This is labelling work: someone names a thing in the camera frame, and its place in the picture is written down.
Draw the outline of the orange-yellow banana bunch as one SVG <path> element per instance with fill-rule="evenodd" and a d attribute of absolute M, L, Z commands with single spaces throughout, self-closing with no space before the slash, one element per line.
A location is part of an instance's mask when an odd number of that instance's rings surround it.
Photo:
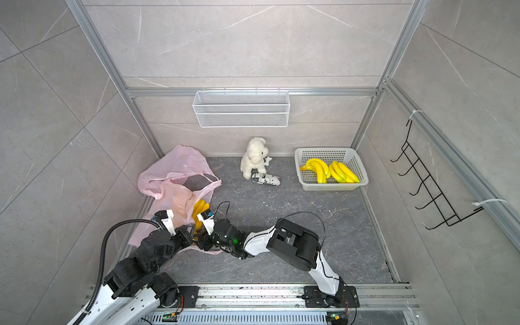
<path fill-rule="evenodd" d="M 199 231 L 203 227 L 203 222 L 199 220 L 199 215 L 209 209 L 209 203 L 204 199 L 200 199 L 193 208 L 192 219 L 195 222 L 195 232 Z"/>

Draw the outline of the pink plastic bag with print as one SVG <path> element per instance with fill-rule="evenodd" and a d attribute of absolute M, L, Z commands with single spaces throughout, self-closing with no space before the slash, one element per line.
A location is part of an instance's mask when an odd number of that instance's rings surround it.
<path fill-rule="evenodd" d="M 173 212 L 171 222 L 175 228 L 191 226 L 195 223 L 192 215 L 194 206 L 200 200 L 210 203 L 216 188 L 222 185 L 222 180 L 213 174 L 174 173 L 172 177 L 161 179 L 152 173 L 143 172 L 138 178 L 138 189 L 154 200 L 142 217 L 151 220 L 159 211 Z"/>

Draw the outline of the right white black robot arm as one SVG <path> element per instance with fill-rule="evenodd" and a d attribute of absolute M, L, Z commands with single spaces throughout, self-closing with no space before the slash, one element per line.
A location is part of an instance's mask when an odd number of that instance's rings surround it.
<path fill-rule="evenodd" d="M 316 283 L 304 288 L 301 298 L 307 307 L 347 309 L 351 305 L 352 292 L 325 260 L 318 234 L 288 219 L 280 218 L 267 230 L 249 233 L 240 231 L 227 219 L 220 219 L 211 230 L 199 231 L 195 241 L 203 251 L 217 249 L 238 259 L 272 253 L 307 272 Z"/>

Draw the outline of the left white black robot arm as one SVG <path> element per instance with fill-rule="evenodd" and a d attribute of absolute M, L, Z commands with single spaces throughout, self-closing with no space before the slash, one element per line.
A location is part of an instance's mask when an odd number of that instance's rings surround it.
<path fill-rule="evenodd" d="M 151 232 L 129 257 L 119 261 L 96 286 L 85 307 L 70 324 L 135 324 L 158 307 L 183 311 L 184 296 L 177 283 L 160 269 L 193 243 L 192 227 L 170 233 Z"/>

